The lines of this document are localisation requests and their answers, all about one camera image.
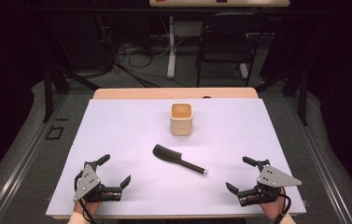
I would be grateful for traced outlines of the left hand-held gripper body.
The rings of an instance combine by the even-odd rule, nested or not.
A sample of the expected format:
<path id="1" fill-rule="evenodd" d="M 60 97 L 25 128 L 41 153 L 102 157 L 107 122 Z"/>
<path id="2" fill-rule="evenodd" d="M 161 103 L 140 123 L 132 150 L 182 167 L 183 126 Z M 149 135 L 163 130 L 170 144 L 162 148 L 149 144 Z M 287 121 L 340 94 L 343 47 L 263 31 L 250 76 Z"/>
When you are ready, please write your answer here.
<path id="1" fill-rule="evenodd" d="M 122 187 L 106 187 L 96 173 L 97 167 L 103 164 L 103 161 L 94 161 L 84 165 L 84 169 L 77 175 L 74 202 L 80 200 L 87 203 L 120 201 Z"/>

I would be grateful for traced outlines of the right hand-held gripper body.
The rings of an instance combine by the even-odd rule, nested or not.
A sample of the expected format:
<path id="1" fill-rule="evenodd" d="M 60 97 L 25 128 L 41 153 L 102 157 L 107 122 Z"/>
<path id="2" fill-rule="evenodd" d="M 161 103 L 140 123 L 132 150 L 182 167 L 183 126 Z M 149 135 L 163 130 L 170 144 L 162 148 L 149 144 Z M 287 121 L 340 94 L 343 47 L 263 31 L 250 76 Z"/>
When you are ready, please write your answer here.
<path id="1" fill-rule="evenodd" d="M 242 206 L 275 202 L 282 188 L 302 184 L 301 180 L 274 168 L 268 160 L 257 162 L 255 167 L 260 171 L 257 185 L 253 189 L 239 191 L 238 199 Z"/>

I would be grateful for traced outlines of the black spatula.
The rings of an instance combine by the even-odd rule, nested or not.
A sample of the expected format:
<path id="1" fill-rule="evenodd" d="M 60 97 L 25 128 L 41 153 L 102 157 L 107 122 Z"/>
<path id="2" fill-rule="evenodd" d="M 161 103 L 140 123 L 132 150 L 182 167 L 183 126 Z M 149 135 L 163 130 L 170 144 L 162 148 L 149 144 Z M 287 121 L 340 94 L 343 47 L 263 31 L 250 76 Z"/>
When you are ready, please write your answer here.
<path id="1" fill-rule="evenodd" d="M 202 168 L 200 166 L 192 164 L 188 161 L 183 161 L 182 154 L 180 152 L 174 151 L 170 148 L 167 148 L 167 147 L 164 147 L 162 145 L 157 144 L 152 149 L 152 153 L 155 157 L 157 157 L 160 160 L 179 164 L 179 165 L 186 167 L 188 169 L 191 169 L 192 171 L 197 172 L 201 175 L 207 174 L 207 171 L 205 170 L 205 168 Z"/>

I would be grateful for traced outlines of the beige square cup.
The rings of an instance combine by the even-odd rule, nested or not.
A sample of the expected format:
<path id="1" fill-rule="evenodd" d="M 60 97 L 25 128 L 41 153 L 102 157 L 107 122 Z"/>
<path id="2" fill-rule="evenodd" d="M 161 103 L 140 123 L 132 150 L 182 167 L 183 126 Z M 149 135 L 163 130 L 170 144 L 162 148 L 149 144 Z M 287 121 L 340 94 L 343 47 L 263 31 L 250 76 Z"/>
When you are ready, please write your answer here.
<path id="1" fill-rule="evenodd" d="M 170 108 L 171 134 L 176 136 L 191 135 L 193 111 L 191 104 L 174 103 Z"/>

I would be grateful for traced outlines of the person's left hand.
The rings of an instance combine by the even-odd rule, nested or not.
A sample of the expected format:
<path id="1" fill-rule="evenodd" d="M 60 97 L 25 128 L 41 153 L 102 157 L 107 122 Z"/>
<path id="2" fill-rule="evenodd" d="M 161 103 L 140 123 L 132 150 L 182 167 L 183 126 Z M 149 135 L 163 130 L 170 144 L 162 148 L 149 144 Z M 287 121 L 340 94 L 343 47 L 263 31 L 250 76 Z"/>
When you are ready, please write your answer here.
<path id="1" fill-rule="evenodd" d="M 76 202 L 74 205 L 74 211 L 82 215 L 90 213 L 92 216 L 96 214 L 101 203 L 86 203 L 85 201 Z"/>

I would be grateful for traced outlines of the person's right hand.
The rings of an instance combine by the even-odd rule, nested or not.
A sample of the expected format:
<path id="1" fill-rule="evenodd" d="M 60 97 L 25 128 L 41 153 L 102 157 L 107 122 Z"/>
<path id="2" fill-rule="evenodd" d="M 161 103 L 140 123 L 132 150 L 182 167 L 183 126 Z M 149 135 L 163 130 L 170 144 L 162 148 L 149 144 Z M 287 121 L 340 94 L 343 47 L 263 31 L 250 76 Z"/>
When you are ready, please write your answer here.
<path id="1" fill-rule="evenodd" d="M 283 211 L 284 204 L 285 204 L 285 198 L 284 197 L 278 197 L 275 202 L 261 203 L 260 204 L 260 208 L 262 209 L 263 213 L 272 222 L 274 222 L 276 220 L 276 218 Z"/>

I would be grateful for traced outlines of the black metal stand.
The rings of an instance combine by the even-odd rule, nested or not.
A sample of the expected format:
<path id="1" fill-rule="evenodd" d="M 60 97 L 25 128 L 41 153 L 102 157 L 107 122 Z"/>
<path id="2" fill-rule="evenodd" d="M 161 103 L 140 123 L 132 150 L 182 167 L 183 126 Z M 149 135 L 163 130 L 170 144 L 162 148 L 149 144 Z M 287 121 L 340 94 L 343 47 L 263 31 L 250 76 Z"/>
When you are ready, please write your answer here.
<path id="1" fill-rule="evenodd" d="M 44 72 L 44 90 L 45 90 L 45 117 L 44 122 L 47 122 L 53 114 L 53 93 L 52 87 L 55 87 L 60 94 L 67 94 L 70 92 L 70 86 L 65 78 L 70 77 L 78 83 L 88 87 L 91 90 L 98 90 L 99 86 L 93 84 L 89 80 L 77 75 L 71 69 L 59 64 L 50 63 Z"/>
<path id="2" fill-rule="evenodd" d="M 298 104 L 298 117 L 304 126 L 307 125 L 306 121 L 306 101 L 308 91 L 308 71 L 304 68 L 291 68 L 283 74 L 267 79 L 263 84 L 255 87 L 256 92 L 261 92 L 281 79 L 286 78 L 286 84 L 282 90 L 284 96 L 294 96 L 296 91 L 299 91 L 299 104 Z"/>

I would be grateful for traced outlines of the black folding chair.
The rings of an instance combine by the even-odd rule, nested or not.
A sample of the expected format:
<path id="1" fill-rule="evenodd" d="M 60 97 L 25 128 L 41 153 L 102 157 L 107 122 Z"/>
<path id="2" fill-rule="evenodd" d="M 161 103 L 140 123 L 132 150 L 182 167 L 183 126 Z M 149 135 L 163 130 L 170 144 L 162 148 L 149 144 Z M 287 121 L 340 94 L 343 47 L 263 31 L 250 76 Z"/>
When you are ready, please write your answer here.
<path id="1" fill-rule="evenodd" d="M 249 84 L 260 39 L 268 20 L 260 14 L 219 12 L 207 17 L 201 26 L 199 48 L 195 62 L 196 86 L 201 83 L 202 63 L 247 64 Z"/>

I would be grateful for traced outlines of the wooden table with white legs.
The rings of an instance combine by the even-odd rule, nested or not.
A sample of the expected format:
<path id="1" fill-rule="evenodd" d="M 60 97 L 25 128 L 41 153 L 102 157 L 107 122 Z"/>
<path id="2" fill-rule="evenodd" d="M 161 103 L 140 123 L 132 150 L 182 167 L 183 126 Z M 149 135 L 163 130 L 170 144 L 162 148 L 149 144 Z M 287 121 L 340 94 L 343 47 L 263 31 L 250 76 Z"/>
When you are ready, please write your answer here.
<path id="1" fill-rule="evenodd" d="M 155 9 L 206 9 L 209 7 L 223 9 L 226 7 L 288 7 L 289 0 L 149 0 L 149 5 Z M 174 16 L 169 17 L 169 60 L 167 77 L 176 75 L 176 36 L 198 36 L 201 21 L 176 21 Z"/>

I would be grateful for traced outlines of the metal floor rail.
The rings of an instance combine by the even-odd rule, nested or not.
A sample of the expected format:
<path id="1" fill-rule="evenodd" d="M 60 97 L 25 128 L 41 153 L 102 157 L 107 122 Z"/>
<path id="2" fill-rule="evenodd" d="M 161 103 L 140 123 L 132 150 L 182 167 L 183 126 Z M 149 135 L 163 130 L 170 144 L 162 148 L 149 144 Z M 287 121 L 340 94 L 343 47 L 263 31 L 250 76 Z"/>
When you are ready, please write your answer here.
<path id="1" fill-rule="evenodd" d="M 44 122 L 41 103 L 33 111 L 0 163 L 0 224 L 65 224 L 46 214 L 73 137 L 61 95 Z"/>
<path id="2" fill-rule="evenodd" d="M 292 116 L 296 119 L 299 129 L 303 133 L 304 139 L 307 141 L 311 161 L 317 170 L 317 174 L 331 202 L 331 206 L 340 221 L 340 224 L 352 224 L 352 216 L 345 205 L 344 198 L 342 197 L 339 188 L 336 186 L 331 172 L 317 147 L 314 137 L 299 117 L 297 103 L 292 97 L 286 97 L 286 102 Z"/>

